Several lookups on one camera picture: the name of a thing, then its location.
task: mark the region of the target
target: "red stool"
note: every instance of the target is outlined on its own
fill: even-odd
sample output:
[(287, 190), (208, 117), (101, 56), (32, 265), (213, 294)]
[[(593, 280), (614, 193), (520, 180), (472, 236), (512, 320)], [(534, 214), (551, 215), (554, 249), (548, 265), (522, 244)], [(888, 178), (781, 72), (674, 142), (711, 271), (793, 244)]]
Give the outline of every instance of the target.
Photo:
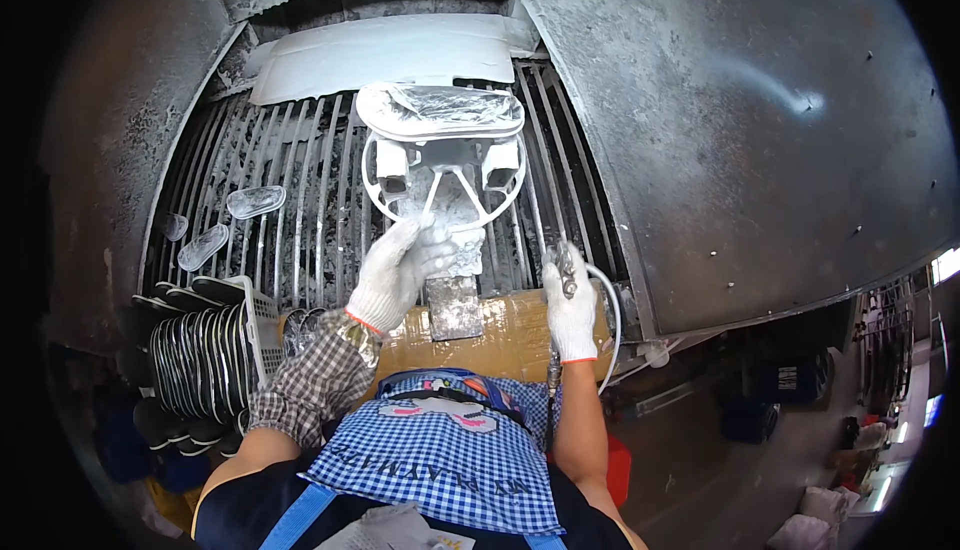
[(630, 489), (630, 450), (616, 437), (606, 434), (606, 487), (617, 508), (627, 501)]

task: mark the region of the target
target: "concrete floor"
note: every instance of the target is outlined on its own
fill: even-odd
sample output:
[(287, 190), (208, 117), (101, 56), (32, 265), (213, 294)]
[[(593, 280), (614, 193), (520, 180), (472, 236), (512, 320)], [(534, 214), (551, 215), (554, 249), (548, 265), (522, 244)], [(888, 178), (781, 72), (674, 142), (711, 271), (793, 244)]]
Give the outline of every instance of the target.
[(829, 485), (824, 469), (841, 419), (858, 414), (856, 352), (834, 354), (825, 397), (809, 410), (784, 410), (760, 446), (720, 436), (709, 389), (611, 430), (630, 448), (624, 519), (651, 550), (757, 549), (794, 513), (807, 485)]

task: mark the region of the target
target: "gloved hand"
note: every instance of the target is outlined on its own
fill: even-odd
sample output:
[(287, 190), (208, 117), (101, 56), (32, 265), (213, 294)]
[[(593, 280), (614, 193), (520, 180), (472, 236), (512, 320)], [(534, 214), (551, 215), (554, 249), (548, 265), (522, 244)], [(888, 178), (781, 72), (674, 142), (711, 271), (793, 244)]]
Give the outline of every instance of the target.
[(595, 361), (594, 343), (597, 293), (587, 279), (587, 267), (577, 246), (567, 242), (567, 251), (573, 263), (573, 280), (577, 291), (568, 299), (557, 265), (543, 259), (543, 287), (546, 290), (546, 321), (550, 335), (559, 352), (561, 363)]
[(401, 220), (373, 243), (346, 304), (348, 315), (377, 333), (401, 325), (424, 279), (450, 268), (457, 253), (450, 232), (434, 223), (433, 215)]

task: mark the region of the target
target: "white plastic basket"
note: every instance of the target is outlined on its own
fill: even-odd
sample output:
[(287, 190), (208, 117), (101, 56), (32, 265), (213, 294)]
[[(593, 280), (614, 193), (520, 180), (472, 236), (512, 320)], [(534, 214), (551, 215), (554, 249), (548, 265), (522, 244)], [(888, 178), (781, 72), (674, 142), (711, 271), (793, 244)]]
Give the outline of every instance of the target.
[(246, 293), (246, 338), (253, 346), (253, 361), (256, 363), (257, 387), (263, 388), (273, 377), (285, 358), (280, 339), (281, 318), (277, 302), (254, 289), (254, 283), (246, 275), (225, 279), (228, 283), (243, 286)]

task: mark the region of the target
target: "checkered sleeve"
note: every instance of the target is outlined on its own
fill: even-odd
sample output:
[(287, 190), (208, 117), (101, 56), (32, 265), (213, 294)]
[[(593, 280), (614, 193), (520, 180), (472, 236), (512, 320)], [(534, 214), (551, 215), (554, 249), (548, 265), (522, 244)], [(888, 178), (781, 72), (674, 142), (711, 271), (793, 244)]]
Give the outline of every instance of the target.
[(249, 428), (282, 431), (312, 448), (321, 444), (321, 424), (346, 413), (374, 382), (380, 340), (343, 310), (325, 313), (297, 336), (302, 352), (253, 395)]

